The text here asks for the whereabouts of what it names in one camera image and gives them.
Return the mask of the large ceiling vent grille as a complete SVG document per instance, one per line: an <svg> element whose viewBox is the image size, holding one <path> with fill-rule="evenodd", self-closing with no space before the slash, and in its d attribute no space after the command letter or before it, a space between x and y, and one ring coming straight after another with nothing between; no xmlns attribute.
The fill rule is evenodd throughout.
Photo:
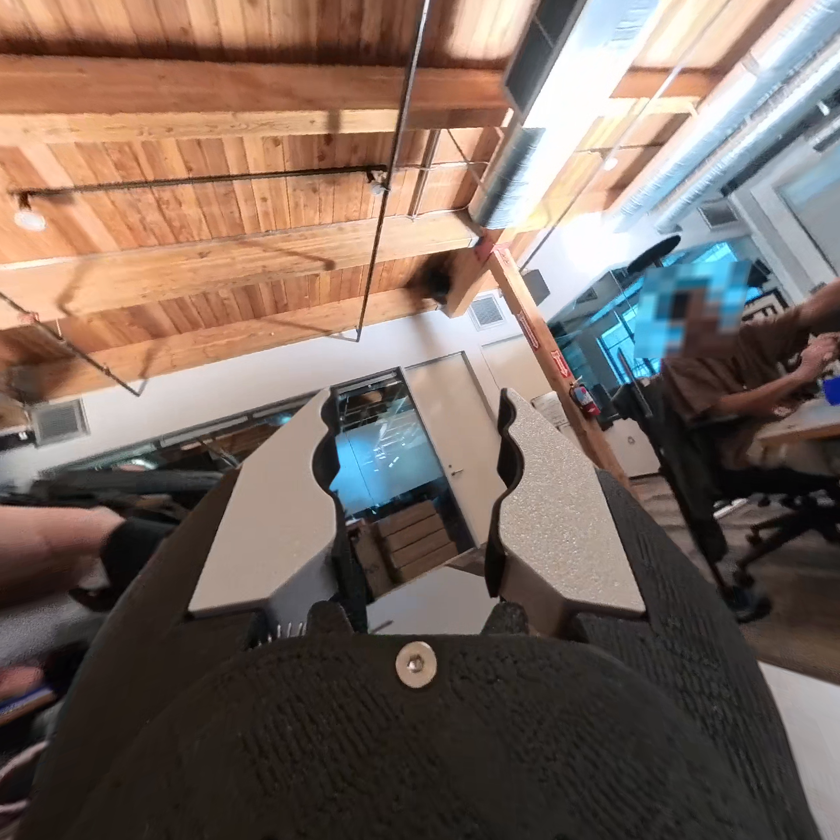
<svg viewBox="0 0 840 840"><path fill-rule="evenodd" d="M543 127L537 100L585 6L586 1L540 1L534 7L502 79L515 122L522 127Z"/></svg>

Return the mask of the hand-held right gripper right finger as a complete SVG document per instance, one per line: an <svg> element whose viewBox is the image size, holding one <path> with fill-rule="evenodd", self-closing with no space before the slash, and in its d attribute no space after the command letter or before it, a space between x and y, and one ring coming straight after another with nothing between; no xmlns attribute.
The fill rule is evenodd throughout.
<svg viewBox="0 0 840 840"><path fill-rule="evenodd" d="M515 390L500 392L488 592L530 622L580 613L632 620L646 607L593 462Z"/></svg>

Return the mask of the person's left hand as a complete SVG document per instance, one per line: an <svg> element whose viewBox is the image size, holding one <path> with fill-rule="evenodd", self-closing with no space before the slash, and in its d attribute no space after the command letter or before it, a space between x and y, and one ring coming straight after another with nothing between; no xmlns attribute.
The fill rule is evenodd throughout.
<svg viewBox="0 0 840 840"><path fill-rule="evenodd" d="M105 507L1 508L1 607L67 593L91 577L124 519Z"/></svg>

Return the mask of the white door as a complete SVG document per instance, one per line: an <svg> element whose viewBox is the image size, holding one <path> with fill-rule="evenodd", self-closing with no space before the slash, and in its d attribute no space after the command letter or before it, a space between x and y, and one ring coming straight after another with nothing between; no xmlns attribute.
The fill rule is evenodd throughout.
<svg viewBox="0 0 840 840"><path fill-rule="evenodd" d="M556 428L568 425L559 397L523 336L485 344L481 351L500 389L516 391Z"/></svg>
<svg viewBox="0 0 840 840"><path fill-rule="evenodd" d="M469 533L481 545L504 489L497 473L500 439L485 395L464 353L403 373Z"/></svg>

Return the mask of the black ceiling pipe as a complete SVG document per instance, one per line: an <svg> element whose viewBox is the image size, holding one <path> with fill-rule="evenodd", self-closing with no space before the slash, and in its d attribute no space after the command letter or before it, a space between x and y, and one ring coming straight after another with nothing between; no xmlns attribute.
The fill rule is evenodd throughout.
<svg viewBox="0 0 840 840"><path fill-rule="evenodd" d="M370 260L368 264L366 278L364 281L362 303L360 305L360 314L354 329L353 340L355 343L361 343L362 333L364 330L365 317L369 307L371 289L373 286L373 275L375 272L375 266L377 264L377 258L379 256L380 246L382 243L386 210L392 194L392 185L394 180L394 173L396 170L396 164L398 162L398 158L400 156L400 152L403 145L403 135L406 131L408 116L411 109L414 82L417 74L418 63L424 42L425 30L432 4L432 1L422 1L419 2L417 8L416 21L414 27L414 40L413 45L408 53L406 67L403 75L401 97L395 118L395 127L392 132L390 154L388 157L387 166L385 168L384 181L381 184L381 203L374 228Z"/></svg>

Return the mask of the black office chair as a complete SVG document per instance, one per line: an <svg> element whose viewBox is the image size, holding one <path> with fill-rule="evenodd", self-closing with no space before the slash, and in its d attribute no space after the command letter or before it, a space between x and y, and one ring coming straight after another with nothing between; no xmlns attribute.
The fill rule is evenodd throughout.
<svg viewBox="0 0 840 840"><path fill-rule="evenodd" d="M787 468L729 469L722 464L717 440L738 428L736 417L714 416L687 423L670 405L659 377L622 385L612 403L623 419L633 419L646 434L672 489L689 534L706 560L718 591L733 603L753 584L749 567L804 533L821 534L838 544L838 488L824 476L807 476ZM718 503L737 499L779 497L785 514L751 529L751 549L737 562L732 583L718 565L728 543L715 518Z"/></svg>

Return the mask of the printed cardboard box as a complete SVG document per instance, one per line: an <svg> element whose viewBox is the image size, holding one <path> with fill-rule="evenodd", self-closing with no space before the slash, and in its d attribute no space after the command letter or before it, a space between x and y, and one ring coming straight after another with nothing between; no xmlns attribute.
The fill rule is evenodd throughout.
<svg viewBox="0 0 840 840"><path fill-rule="evenodd" d="M360 529L353 538L353 551L369 592L369 602L377 601L393 588L392 576L375 536Z"/></svg>

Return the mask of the wooden post red signs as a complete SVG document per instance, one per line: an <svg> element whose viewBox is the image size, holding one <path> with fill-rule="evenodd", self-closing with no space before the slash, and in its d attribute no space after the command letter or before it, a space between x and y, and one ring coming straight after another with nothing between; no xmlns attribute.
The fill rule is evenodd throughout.
<svg viewBox="0 0 840 840"><path fill-rule="evenodd" d="M585 414L574 401L571 393L574 385L571 369L532 298L508 247L493 245L486 267L497 282L547 382L558 396L565 418L582 451L596 467L608 471L626 489L632 489L629 478L606 441L599 423L593 416Z"/></svg>

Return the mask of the silver air duct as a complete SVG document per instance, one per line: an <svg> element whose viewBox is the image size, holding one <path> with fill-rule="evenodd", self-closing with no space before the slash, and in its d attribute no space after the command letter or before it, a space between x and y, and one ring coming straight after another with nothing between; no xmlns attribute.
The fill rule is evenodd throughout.
<svg viewBox="0 0 840 840"><path fill-rule="evenodd" d="M631 185L611 208L618 230L631 227L679 187L793 72L825 47L838 27L777 35L745 55L675 133L644 183Z"/></svg>
<svg viewBox="0 0 840 840"><path fill-rule="evenodd" d="M512 126L470 200L471 222L489 230L519 226L555 176L549 130Z"/></svg>

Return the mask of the metal sprinkler pipe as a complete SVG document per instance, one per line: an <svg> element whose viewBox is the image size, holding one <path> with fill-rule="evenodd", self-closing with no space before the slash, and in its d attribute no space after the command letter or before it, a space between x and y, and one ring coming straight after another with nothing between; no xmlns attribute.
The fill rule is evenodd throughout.
<svg viewBox="0 0 840 840"><path fill-rule="evenodd" d="M61 346L66 352L68 352L73 358L83 362L100 375L106 377L111 383L115 384L116 386L123 389L132 396L138 398L142 396L144 389L143 385L140 388L136 388L131 386L123 379L119 378L116 374L111 372L109 367L94 360L89 353L80 349L73 342L66 339L63 333L61 333L60 331L56 331L55 329L52 329L49 325L43 323L40 320L39 315L37 313L22 307L4 292L1 292L1 301L3 304L11 308L18 315L19 319L22 321L24 326L29 326L33 329L38 330L50 340L54 341L55 343L58 343L58 345Z"/></svg>

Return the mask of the plain cardboard box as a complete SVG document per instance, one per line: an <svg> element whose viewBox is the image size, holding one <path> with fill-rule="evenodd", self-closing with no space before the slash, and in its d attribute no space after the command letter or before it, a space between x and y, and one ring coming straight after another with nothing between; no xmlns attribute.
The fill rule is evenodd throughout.
<svg viewBox="0 0 840 840"><path fill-rule="evenodd" d="M399 531L394 531L383 540L388 552L394 553L440 532L445 538L448 537L444 524L438 518L429 517Z"/></svg>
<svg viewBox="0 0 840 840"><path fill-rule="evenodd" d="M422 555L418 555L411 560L398 560L394 555L392 557L392 567L397 576L402 576L408 580L445 564L454 558L457 553L455 543L447 541L441 546Z"/></svg>
<svg viewBox="0 0 840 840"><path fill-rule="evenodd" d="M398 587L402 587L405 585L409 585L418 579L421 579L427 574L431 574L432 572L439 571L449 567L453 563L454 559L446 560L441 563L411 563L405 567L397 569L395 572L395 580L392 583L393 590L397 589Z"/></svg>
<svg viewBox="0 0 840 840"><path fill-rule="evenodd" d="M378 520L375 525L382 537L388 537L435 516L437 516L437 510L433 502L424 500Z"/></svg>

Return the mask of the black track light rail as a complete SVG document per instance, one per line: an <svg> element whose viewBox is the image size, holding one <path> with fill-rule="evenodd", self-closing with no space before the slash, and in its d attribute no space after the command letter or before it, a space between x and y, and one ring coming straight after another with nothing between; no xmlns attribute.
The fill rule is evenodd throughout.
<svg viewBox="0 0 840 840"><path fill-rule="evenodd" d="M215 186L216 184L232 185L241 182L275 181L301 179L309 177L326 177L338 175L364 174L369 176L386 175L389 168L386 164L355 164L308 168L291 171L263 171L258 173L239 173L224 175L192 175L178 178L159 178L142 181L101 182L84 185L26 187L12 188L6 191L16 206L17 211L32 211L32 199L61 200L71 196L91 195L100 193L123 193L134 190L158 190L186 186Z"/></svg>

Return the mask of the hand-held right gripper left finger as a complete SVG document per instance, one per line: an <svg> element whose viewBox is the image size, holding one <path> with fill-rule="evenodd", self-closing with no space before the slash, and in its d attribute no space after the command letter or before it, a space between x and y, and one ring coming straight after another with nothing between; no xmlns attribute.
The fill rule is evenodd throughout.
<svg viewBox="0 0 840 840"><path fill-rule="evenodd" d="M194 618L261 613L294 632L317 602L365 631L365 578L340 499L333 389L313 396L239 468L188 606Z"/></svg>

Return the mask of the black round ceiling fixture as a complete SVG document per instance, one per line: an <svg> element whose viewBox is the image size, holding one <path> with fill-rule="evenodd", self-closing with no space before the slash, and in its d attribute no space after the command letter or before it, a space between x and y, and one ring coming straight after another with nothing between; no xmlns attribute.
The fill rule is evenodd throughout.
<svg viewBox="0 0 840 840"><path fill-rule="evenodd" d="M453 259L449 255L430 255L417 267L405 285L415 301L432 301L437 307L447 305L453 287Z"/></svg>

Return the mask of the white office desk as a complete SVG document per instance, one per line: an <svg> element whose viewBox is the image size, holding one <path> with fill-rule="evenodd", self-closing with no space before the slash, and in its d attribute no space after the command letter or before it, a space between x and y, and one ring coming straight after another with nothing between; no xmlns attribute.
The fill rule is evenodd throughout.
<svg viewBox="0 0 840 840"><path fill-rule="evenodd" d="M755 436L763 445L780 446L839 438L839 405L823 395L802 404L785 419L763 427Z"/></svg>

